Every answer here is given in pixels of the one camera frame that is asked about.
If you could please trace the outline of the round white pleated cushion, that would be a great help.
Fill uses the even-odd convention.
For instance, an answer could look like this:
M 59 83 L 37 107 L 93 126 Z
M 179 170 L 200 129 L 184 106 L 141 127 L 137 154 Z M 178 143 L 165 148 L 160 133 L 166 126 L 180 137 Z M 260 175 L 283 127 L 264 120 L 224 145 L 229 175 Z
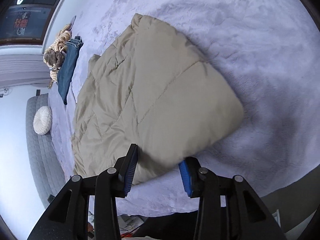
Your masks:
M 36 134 L 45 135 L 52 127 L 52 110 L 49 106 L 40 107 L 35 113 L 33 128 Z

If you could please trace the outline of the beige puffer jacket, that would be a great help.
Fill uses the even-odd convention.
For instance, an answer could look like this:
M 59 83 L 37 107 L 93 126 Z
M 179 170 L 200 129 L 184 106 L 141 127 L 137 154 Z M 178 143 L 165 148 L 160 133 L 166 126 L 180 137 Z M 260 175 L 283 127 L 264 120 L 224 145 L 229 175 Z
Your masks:
M 89 61 L 74 115 L 74 172 L 100 174 L 136 144 L 133 183 L 144 183 L 227 137 L 243 117 L 235 92 L 196 46 L 168 23 L 135 14 Z

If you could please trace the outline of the lavender plush bed blanket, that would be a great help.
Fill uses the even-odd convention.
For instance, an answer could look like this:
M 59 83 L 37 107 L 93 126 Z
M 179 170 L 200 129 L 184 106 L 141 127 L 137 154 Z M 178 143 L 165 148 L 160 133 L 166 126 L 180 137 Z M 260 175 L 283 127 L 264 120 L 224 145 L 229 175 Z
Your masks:
M 51 135 L 65 174 L 74 172 L 71 138 L 79 92 L 92 56 L 105 50 L 135 14 L 168 23 L 225 78 L 240 100 L 238 129 L 196 153 L 216 174 L 242 175 L 263 197 L 319 165 L 319 31 L 299 0 L 82 0 L 73 33 L 84 42 L 64 105 L 54 86 Z M 134 184 L 120 214 L 190 212 L 177 165 Z

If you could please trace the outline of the dark framed window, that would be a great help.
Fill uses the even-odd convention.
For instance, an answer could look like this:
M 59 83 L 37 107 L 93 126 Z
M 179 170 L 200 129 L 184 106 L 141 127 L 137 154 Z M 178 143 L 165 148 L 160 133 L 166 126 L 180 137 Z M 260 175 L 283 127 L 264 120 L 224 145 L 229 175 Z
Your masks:
M 59 1 L 5 1 L 1 9 L 1 45 L 42 45 Z

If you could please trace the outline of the brown fuzzy garment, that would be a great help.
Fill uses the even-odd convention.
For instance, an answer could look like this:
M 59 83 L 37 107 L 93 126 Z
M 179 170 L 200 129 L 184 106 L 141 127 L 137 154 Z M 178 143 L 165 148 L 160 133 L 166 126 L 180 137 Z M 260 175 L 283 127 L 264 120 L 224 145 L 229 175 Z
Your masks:
M 65 60 L 65 55 L 60 51 L 49 49 L 44 53 L 43 60 L 49 68 L 60 69 Z

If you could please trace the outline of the tan striped knit garment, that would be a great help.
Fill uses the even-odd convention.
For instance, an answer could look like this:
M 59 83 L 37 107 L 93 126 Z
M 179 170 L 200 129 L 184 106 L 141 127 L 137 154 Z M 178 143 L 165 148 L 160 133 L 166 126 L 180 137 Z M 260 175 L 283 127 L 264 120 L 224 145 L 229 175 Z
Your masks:
M 65 25 L 56 35 L 54 42 L 45 50 L 53 49 L 54 51 L 60 51 L 64 53 L 66 57 L 67 53 L 67 41 L 72 37 L 72 24 Z M 57 74 L 60 69 L 49 68 L 50 81 L 48 88 L 51 89 L 53 83 L 57 83 Z

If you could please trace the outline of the folded blue jeans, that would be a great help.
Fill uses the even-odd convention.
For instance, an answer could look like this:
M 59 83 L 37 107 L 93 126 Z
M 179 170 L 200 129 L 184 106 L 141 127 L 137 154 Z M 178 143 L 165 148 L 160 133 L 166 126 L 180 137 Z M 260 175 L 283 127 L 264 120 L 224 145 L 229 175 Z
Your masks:
M 80 36 L 76 36 L 67 42 L 66 57 L 57 74 L 58 92 L 64 105 L 67 105 L 69 86 L 79 57 L 79 52 L 83 44 L 84 43 Z

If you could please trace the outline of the grey window curtain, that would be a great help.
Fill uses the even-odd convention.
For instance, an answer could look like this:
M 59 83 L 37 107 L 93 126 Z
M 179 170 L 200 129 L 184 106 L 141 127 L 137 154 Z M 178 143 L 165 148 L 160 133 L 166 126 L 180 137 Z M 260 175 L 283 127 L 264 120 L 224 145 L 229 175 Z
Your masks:
M 50 82 L 49 68 L 42 55 L 1 55 L 1 88 L 32 85 L 47 87 Z

